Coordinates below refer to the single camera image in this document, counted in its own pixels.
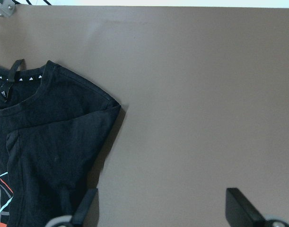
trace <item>shirt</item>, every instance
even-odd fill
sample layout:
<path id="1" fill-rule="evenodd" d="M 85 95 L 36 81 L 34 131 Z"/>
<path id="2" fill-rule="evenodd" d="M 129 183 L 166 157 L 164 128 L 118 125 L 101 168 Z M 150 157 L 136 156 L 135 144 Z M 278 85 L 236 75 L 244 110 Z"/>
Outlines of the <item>shirt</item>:
<path id="1" fill-rule="evenodd" d="M 52 61 L 33 70 L 0 67 L 0 97 L 0 227 L 72 215 L 121 106 Z"/>

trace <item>black cable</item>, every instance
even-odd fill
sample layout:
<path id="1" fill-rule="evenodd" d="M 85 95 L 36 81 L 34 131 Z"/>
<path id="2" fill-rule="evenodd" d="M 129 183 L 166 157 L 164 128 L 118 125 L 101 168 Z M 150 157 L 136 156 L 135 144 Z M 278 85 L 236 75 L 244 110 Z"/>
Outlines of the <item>black cable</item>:
<path id="1" fill-rule="evenodd" d="M 51 3 L 49 3 L 47 0 L 44 0 L 44 2 L 46 3 L 46 4 L 48 4 L 49 6 L 51 6 L 52 4 Z"/>

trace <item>screw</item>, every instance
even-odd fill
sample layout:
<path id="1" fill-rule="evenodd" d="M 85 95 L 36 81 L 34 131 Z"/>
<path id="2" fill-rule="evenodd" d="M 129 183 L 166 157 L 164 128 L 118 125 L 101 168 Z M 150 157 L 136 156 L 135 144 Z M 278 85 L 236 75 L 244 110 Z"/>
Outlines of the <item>screw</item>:
<path id="1" fill-rule="evenodd" d="M 276 221 L 272 224 L 272 227 L 285 227 L 285 225 L 282 222 Z"/>

